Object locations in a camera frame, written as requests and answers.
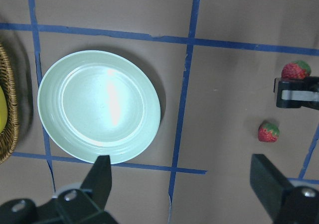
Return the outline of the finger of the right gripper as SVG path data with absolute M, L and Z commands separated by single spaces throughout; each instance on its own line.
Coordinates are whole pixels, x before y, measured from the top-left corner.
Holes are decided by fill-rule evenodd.
M 276 78 L 274 89 L 276 107 L 283 109 L 319 108 L 319 78 L 305 77 L 302 80 Z

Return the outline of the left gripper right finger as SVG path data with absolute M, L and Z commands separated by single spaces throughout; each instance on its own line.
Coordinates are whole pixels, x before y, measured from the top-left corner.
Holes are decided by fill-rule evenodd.
M 250 186 L 271 219 L 276 219 L 295 188 L 264 154 L 251 157 Z

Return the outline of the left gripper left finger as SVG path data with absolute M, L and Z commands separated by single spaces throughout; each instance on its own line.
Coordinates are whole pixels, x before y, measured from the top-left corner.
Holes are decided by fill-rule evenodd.
M 81 209 L 85 214 L 104 210 L 112 188 L 110 156 L 98 156 L 80 186 Z

